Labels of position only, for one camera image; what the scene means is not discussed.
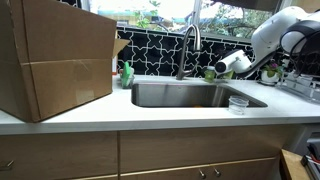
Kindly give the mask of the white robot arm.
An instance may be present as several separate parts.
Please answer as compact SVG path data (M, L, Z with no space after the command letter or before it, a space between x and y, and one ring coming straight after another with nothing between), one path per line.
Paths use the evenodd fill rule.
M249 60L241 49L230 51L215 65L218 75L233 71L239 77L251 76L258 68L271 60L281 48L289 56L302 55L316 39L320 29L320 11L308 13L298 6L286 7L264 23L251 37L255 59Z

